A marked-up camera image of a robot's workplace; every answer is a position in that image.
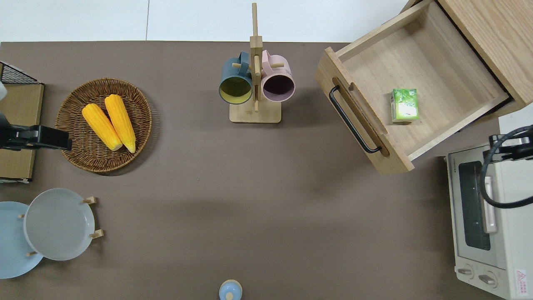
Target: black cable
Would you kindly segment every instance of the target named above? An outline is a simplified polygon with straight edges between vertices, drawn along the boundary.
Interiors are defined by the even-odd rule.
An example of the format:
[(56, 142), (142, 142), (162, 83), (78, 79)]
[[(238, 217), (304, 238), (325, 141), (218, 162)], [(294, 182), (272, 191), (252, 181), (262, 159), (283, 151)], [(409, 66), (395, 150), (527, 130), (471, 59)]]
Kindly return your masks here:
[(498, 151), (500, 146), (506, 140), (514, 137), (518, 133), (521, 133), (521, 132), (524, 132), (524, 131), (529, 131), (529, 130), (533, 130), (533, 125), (520, 127), (520, 128), (517, 128), (517, 129), (507, 133), (506, 135), (503, 135), (492, 146), (492, 148), (490, 149), (489, 153), (487, 154), (487, 157), (485, 158), (485, 161), (483, 162), (483, 166), (481, 167), (481, 172), (480, 172), (479, 178), (478, 178), (478, 184), (479, 184), (479, 187), (480, 187), (481, 196), (483, 196), (483, 198), (485, 199), (485, 201), (488, 204), (490, 204), (490, 205), (492, 205), (492, 206), (494, 206), (496, 208), (516, 208), (516, 207), (522, 207), (522, 206), (526, 206), (528, 204), (532, 204), (533, 203), (533, 196), (531, 196), (529, 198), (522, 199), (520, 201), (511, 202), (511, 203), (496, 202), (496, 201), (494, 201), (493, 199), (491, 199), (489, 197), (489, 195), (487, 194), (487, 190), (485, 189), (485, 175), (487, 175), (487, 169), (489, 167), (489, 163), (492, 161), (492, 157), (494, 156), (496, 151)]

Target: pink mug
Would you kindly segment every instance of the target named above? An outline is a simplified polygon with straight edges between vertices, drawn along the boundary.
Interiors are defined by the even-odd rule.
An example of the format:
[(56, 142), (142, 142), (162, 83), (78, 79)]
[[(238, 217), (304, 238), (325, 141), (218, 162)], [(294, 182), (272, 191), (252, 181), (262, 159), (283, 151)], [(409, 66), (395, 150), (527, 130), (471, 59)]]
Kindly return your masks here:
[[(283, 63), (283, 67), (271, 67), (279, 63)], [(294, 94), (294, 80), (287, 60), (283, 56), (270, 55), (267, 50), (263, 50), (262, 67), (261, 90), (265, 98), (274, 102), (289, 99)]]

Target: wooden drawer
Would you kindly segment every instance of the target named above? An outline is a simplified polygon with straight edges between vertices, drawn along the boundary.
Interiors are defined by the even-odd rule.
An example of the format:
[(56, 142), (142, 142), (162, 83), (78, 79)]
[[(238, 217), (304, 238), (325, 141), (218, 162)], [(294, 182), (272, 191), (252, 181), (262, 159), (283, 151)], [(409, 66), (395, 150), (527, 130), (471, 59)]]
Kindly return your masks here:
[[(337, 52), (326, 49), (316, 79), (326, 96), (338, 86), (337, 111), (368, 148), (381, 146), (367, 153), (381, 174), (412, 170), (412, 160), (508, 98), (432, 0)], [(392, 123), (395, 88), (417, 89), (420, 120)]]

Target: wicker basket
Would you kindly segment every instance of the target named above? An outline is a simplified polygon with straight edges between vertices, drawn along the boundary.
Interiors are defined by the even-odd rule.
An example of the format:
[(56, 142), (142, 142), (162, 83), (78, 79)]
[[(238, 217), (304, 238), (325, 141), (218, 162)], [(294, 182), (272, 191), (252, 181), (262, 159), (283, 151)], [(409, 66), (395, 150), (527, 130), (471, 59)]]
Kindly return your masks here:
[[(87, 104), (96, 103), (109, 117), (104, 100), (110, 94), (117, 94), (124, 101), (135, 132), (135, 153), (130, 153), (126, 147), (112, 152), (82, 116)], [(55, 127), (68, 131), (72, 139), (72, 150), (62, 151), (69, 162), (90, 172), (110, 172), (127, 165), (141, 153), (152, 130), (152, 112), (146, 97), (133, 84), (102, 78), (89, 81), (70, 93), (59, 109)]]

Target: wire basket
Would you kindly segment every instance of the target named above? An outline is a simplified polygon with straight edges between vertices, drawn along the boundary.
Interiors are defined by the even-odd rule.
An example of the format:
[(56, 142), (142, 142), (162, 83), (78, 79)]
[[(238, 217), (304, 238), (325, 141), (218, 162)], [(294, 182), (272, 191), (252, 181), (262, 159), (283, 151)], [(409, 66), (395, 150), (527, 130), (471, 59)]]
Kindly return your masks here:
[(0, 61), (0, 81), (5, 84), (42, 84), (15, 66)]

